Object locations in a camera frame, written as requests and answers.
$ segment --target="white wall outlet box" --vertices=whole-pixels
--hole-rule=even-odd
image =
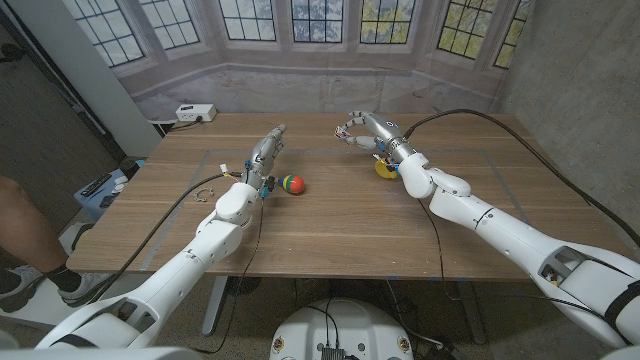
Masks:
[[[196,121],[202,116],[202,121],[213,121],[218,112],[213,104],[184,104],[176,110],[178,121]]]

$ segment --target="table leg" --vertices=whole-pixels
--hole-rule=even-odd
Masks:
[[[482,323],[482,317],[480,316],[480,308],[478,307],[476,294],[473,291],[473,284],[468,281],[458,281],[456,284],[460,292],[460,297],[462,298],[462,306],[467,315],[469,328],[471,328],[473,342],[479,345],[485,344],[487,342],[487,335],[484,332],[484,325]]]
[[[213,290],[211,290],[211,297],[209,297],[209,305],[207,305],[207,312],[204,314],[204,322],[202,323],[202,334],[204,336],[211,336],[216,329],[216,320],[220,315],[220,309],[222,309],[222,298],[224,297],[224,289],[227,286],[228,276],[216,276],[213,281]]]

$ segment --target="red ball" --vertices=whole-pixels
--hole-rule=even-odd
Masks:
[[[288,175],[278,179],[278,184],[291,194],[299,194],[304,191],[304,180],[298,175]]]

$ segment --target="black sock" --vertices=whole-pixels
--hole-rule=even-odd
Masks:
[[[0,294],[10,293],[22,282],[22,277],[7,269],[0,268]]]
[[[68,292],[78,290],[80,282],[82,281],[80,274],[67,269],[66,264],[62,264],[59,268],[45,273],[44,276],[58,285],[60,290]]]

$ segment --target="window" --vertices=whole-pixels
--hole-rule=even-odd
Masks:
[[[271,0],[220,0],[229,40],[275,41]]]
[[[497,0],[451,0],[438,49],[475,60]]]
[[[509,26],[509,32],[507,32],[500,52],[498,53],[495,66],[508,69],[509,65],[511,65],[511,57],[516,49],[516,44],[518,43],[518,38],[520,38],[524,23],[527,21],[529,5],[531,5],[532,1],[533,0],[520,0],[516,14],[511,21],[511,26]]]
[[[165,50],[200,41],[184,0],[140,0],[140,3]]]
[[[363,44],[406,44],[415,0],[364,0]]]
[[[293,40],[342,42],[342,0],[292,0]]]
[[[115,0],[64,0],[64,3],[109,67],[144,56]]]

